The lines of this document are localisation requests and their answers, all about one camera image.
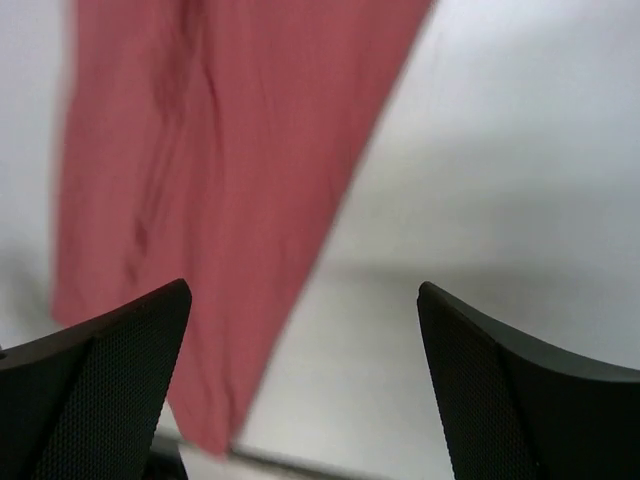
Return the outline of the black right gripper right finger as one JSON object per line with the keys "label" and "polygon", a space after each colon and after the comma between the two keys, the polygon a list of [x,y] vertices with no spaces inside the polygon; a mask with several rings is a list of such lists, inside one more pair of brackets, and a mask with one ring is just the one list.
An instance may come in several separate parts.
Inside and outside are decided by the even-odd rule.
{"label": "black right gripper right finger", "polygon": [[638,371],[553,346],[430,282],[417,308],[455,478],[638,478]]}

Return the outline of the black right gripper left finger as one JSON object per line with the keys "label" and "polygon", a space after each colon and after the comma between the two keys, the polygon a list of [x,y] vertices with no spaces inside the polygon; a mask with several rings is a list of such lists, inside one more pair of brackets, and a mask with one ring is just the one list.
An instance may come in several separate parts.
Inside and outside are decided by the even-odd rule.
{"label": "black right gripper left finger", "polygon": [[2,352],[2,478],[185,478],[152,444],[190,307],[178,279]]}

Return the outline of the pink t-shirt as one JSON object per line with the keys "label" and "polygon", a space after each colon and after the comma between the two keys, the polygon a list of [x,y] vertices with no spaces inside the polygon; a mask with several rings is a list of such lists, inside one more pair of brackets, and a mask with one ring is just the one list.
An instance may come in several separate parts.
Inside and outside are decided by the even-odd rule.
{"label": "pink t-shirt", "polygon": [[225,454],[316,262],[426,1],[76,1],[52,315],[174,279],[169,391]]}

